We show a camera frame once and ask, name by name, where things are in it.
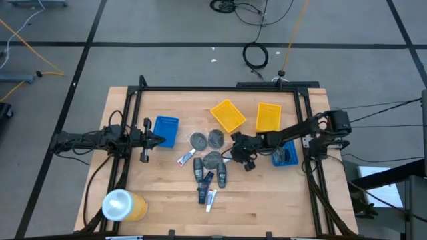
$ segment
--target concrete floor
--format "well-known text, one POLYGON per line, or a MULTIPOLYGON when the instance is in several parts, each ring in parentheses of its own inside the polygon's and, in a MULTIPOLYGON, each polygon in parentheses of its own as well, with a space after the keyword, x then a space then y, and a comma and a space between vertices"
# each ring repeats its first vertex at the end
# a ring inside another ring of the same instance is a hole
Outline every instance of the concrete floor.
MULTIPOLYGON (((99 127, 107 91, 111 86, 135 85, 144 74, 149 85, 234 86, 238 81, 259 81, 242 60, 241 47, 215 43, 253 41, 258 32, 234 14, 209 8, 209 0, 107 0, 95 42, 213 43, 206 47, 92 47, 85 62, 64 130, 86 132, 99 127)), ((264 1, 247 0, 262 9, 264 1)), ((290 0, 270 0, 266 19, 277 19, 290 0)), ((413 44, 427 44, 427 5, 423 0, 393 0, 413 44)), ((80 42, 84 46, 101 0, 69 0, 67 8, 49 7, 21 32, 27 41, 80 42)), ((259 42, 287 43, 303 0, 295 0, 279 23, 264 27, 259 42)), ((12 7, 0 1, 0 18, 14 29, 35 10, 12 7)), ((242 12, 248 21, 258 22, 242 12)), ((0 27, 0 45, 10 33, 0 27)), ((310 1, 295 43, 405 44, 385 0, 310 1)), ((407 49, 292 49, 286 79, 319 81, 328 91, 330 105, 347 107, 420 96, 425 88, 407 49)), ((35 179, 57 123, 83 47, 35 47, 66 72, 66 77, 46 76, 24 85, 7 102, 15 116, 0 142, 0 239, 15 236, 35 179)), ((269 48, 264 79, 276 76, 286 49, 269 48)), ((1 73, 28 73, 51 68, 26 47, 12 47, 1 73)), ((417 50, 424 66, 427 50, 417 50)), ((261 63, 259 50, 248 50, 248 59, 261 63)), ((14 84, 0 83, 0 96, 14 84)), ((382 107, 349 110, 351 119, 382 107)), ((354 125, 421 123, 420 104, 369 118, 354 125)), ((419 129, 354 129, 345 153, 369 160, 422 156, 419 129)), ((90 162, 91 156, 81 157, 90 162)), ((395 167, 402 163, 365 164, 395 167)), ((64 234, 73 230, 88 168, 74 161, 53 158, 26 237, 64 234)), ((359 221, 367 236, 398 239, 399 234, 369 221, 359 221)))

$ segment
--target gray remote control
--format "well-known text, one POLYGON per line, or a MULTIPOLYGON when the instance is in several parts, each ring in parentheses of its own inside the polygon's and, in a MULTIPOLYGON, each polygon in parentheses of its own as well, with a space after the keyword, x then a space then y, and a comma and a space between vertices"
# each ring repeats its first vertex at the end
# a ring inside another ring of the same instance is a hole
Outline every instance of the gray remote control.
POLYGON ((203 180, 203 162, 200 157, 195 157, 193 160, 193 169, 195 180, 199 183, 203 180))
POLYGON ((226 187, 227 184, 227 168, 224 163, 219 163, 216 166, 216 179, 220 188, 226 187))

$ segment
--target white tube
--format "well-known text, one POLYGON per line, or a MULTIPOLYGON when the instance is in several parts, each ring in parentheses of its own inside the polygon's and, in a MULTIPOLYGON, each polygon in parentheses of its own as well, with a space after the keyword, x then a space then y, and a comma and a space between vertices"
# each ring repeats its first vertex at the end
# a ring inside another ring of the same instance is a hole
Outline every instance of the white tube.
POLYGON ((177 161, 178 165, 181 167, 184 166, 184 164, 188 161, 188 159, 191 159, 191 157, 193 157, 194 153, 195 153, 195 149, 189 151, 184 156, 180 157, 177 161))
POLYGON ((214 203, 216 195, 215 189, 209 189, 209 192, 207 193, 207 206, 206 206, 206 213, 211 212, 212 204, 214 203))

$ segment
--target yellow cup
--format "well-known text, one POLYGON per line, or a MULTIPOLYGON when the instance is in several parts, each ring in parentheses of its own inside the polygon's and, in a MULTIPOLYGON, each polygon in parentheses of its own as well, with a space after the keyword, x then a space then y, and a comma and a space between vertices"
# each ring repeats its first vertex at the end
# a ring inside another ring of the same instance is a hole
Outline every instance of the yellow cup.
POLYGON ((105 196, 102 213, 110 221, 138 221, 148 210, 147 201, 136 193, 116 189, 105 196))

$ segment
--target blue plastic container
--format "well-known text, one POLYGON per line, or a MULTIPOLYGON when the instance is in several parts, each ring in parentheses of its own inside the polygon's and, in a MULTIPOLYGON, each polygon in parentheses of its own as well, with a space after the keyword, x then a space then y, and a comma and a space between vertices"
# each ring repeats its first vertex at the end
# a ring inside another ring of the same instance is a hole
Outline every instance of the blue plastic container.
POLYGON ((288 161, 283 161, 280 159, 280 154, 274 153, 272 155, 273 165, 275 167, 298 165, 298 156, 296 155, 294 141, 286 142, 282 148, 284 151, 288 151, 290 159, 288 161))
POLYGON ((157 116, 154 125, 154 134, 166 138, 166 142, 159 144, 160 147, 173 148, 178 133, 179 119, 176 117, 157 116))

